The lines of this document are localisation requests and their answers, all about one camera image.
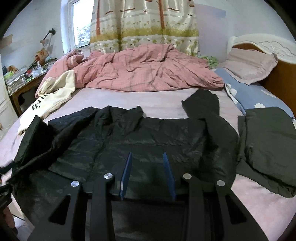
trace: wall-mounted lamp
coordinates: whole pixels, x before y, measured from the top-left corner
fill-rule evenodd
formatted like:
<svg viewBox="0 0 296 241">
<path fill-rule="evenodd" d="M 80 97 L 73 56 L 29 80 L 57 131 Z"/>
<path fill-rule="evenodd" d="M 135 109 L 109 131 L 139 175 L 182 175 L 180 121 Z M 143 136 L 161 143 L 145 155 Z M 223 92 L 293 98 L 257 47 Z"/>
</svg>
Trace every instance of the wall-mounted lamp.
<svg viewBox="0 0 296 241">
<path fill-rule="evenodd" d="M 43 46 L 46 46 L 48 44 L 48 41 L 45 41 L 46 37 L 49 35 L 49 34 L 52 34 L 52 35 L 55 35 L 56 34 L 56 31 L 54 29 L 51 29 L 48 31 L 47 35 L 44 37 L 44 39 L 40 40 L 40 43 L 43 45 Z"/>
</svg>

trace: wall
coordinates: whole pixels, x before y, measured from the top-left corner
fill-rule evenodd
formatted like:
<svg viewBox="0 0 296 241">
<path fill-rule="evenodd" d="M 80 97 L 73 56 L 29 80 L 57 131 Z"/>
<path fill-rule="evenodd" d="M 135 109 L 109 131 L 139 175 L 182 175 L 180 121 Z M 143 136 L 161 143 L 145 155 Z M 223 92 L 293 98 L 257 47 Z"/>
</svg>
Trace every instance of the wall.
<svg viewBox="0 0 296 241">
<path fill-rule="evenodd" d="M 60 27 L 61 0 L 32 0 L 15 18 L 4 37 L 12 34 L 12 44 L 0 49 L 2 66 L 29 66 L 36 52 L 42 49 L 40 40 L 54 28 L 56 34 L 48 35 L 45 47 L 51 57 L 63 56 Z"/>
<path fill-rule="evenodd" d="M 194 0 L 204 55 L 225 60 L 228 38 L 274 34 L 295 43 L 280 16 L 264 0 Z"/>
</svg>

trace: pink bed sheet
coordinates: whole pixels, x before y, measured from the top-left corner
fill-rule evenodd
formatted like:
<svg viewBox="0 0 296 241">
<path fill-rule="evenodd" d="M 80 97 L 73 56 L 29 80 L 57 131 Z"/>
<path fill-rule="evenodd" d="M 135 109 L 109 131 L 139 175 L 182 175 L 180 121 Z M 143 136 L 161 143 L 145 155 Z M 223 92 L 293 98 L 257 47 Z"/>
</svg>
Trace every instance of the pink bed sheet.
<svg viewBox="0 0 296 241">
<path fill-rule="evenodd" d="M 139 105 L 143 108 L 147 117 L 187 118 L 181 100 L 185 100 L 195 91 L 196 89 L 190 88 L 177 91 L 126 93 L 83 88 L 76 90 L 73 98 L 49 115 L 45 122 L 89 106 L 103 108 L 108 105 L 125 109 Z M 237 131 L 237 117 L 242 115 L 241 111 L 234 105 L 224 90 L 212 91 L 212 93 L 219 98 L 220 116 L 226 119 Z M 17 136 L 19 125 L 19 120 L 17 120 L 0 142 L 0 165 L 5 165 L 9 160 L 14 159 L 17 153 L 23 137 L 23 135 Z M 7 180 L 10 175 L 11 172 L 7 173 L 3 180 Z M 276 241 L 279 238 L 296 212 L 296 197 L 284 198 L 276 195 L 246 177 L 237 175 L 231 189 L 258 222 L 269 241 Z"/>
</svg>

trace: headboard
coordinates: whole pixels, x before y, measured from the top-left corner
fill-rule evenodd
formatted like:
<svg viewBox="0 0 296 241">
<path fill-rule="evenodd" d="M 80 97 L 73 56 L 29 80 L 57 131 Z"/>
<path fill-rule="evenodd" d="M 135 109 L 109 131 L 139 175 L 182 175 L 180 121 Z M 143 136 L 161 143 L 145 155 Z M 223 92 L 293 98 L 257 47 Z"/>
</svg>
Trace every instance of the headboard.
<svg viewBox="0 0 296 241">
<path fill-rule="evenodd" d="M 227 53 L 231 48 L 255 49 L 267 54 L 277 54 L 277 66 L 260 84 L 284 101 L 296 116 L 296 44 L 271 34 L 246 34 L 231 37 Z"/>
</svg>

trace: blue floral pillowcase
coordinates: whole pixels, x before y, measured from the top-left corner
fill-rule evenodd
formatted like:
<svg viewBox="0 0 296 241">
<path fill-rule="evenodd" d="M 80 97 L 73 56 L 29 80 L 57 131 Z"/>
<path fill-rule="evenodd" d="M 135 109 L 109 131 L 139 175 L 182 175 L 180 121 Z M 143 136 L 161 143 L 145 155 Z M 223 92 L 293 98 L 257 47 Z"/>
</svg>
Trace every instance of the blue floral pillowcase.
<svg viewBox="0 0 296 241">
<path fill-rule="evenodd" d="M 291 109 L 260 84 L 240 83 L 223 68 L 218 68 L 215 73 L 224 80 L 227 94 L 244 115 L 246 109 L 279 107 L 291 118 L 294 118 Z"/>
</svg>

